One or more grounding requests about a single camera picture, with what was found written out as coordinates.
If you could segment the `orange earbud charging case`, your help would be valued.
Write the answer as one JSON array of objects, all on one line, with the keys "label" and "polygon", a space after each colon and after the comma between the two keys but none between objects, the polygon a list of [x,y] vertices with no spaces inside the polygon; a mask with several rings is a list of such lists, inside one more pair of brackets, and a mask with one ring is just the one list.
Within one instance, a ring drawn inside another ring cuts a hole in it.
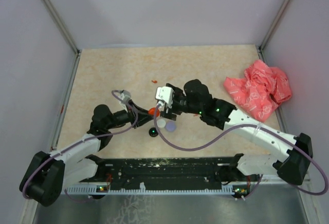
[{"label": "orange earbud charging case", "polygon": [[150,108],[148,114],[153,116],[154,113],[155,113],[155,108],[154,107]]}]

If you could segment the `white earbud charging case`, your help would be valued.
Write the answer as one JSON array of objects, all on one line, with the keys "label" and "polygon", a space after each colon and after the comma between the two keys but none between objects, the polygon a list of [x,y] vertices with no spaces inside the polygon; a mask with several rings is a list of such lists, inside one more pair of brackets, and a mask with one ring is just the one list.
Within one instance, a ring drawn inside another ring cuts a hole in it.
[{"label": "white earbud charging case", "polygon": [[157,126],[159,127],[159,128],[165,128],[165,126],[166,126],[166,120],[165,119],[158,119],[157,120]]}]

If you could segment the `purple earbud charging case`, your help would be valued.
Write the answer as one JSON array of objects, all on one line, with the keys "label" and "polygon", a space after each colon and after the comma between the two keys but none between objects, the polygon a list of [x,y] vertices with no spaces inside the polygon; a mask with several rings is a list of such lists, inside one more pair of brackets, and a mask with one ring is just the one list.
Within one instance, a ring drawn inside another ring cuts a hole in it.
[{"label": "purple earbud charging case", "polygon": [[174,132],[176,130],[176,128],[177,128],[176,123],[173,121],[168,121],[165,125],[165,129],[168,132]]}]

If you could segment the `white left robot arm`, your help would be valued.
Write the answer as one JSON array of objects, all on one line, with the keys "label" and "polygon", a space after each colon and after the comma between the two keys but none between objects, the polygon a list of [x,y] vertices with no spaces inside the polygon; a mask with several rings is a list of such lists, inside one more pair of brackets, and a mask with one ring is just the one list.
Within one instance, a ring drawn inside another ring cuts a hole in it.
[{"label": "white left robot arm", "polygon": [[26,199],[48,207],[61,192],[82,180],[103,180],[107,169],[94,154],[104,149],[114,136],[112,128],[130,124],[137,128],[151,121],[154,109],[143,109],[128,100],[125,109],[112,113],[105,104],[94,109],[88,132],[73,144],[51,153],[36,153],[20,183],[19,190]]}]

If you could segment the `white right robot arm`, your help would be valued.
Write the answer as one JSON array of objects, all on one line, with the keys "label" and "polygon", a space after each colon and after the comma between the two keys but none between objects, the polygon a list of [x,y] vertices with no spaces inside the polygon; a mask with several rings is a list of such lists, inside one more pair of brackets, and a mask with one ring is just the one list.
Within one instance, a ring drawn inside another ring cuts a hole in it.
[{"label": "white right robot arm", "polygon": [[235,155],[230,176],[237,181],[253,174],[277,175],[289,184],[301,185],[313,156],[312,140],[307,134],[291,135],[275,130],[246,115],[235,105],[212,97],[206,85],[195,79],[183,89],[166,84],[156,90],[161,117],[175,120],[182,113],[197,114],[209,126],[225,135],[230,131],[266,149],[268,155]]}]

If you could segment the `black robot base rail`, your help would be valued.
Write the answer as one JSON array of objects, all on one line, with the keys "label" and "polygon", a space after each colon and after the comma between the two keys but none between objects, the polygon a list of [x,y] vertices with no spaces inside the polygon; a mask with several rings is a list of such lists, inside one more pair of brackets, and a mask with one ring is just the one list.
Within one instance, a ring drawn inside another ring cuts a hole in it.
[{"label": "black robot base rail", "polygon": [[99,159],[98,170],[67,188],[73,195],[228,195],[244,198],[260,176],[243,175],[234,157]]}]

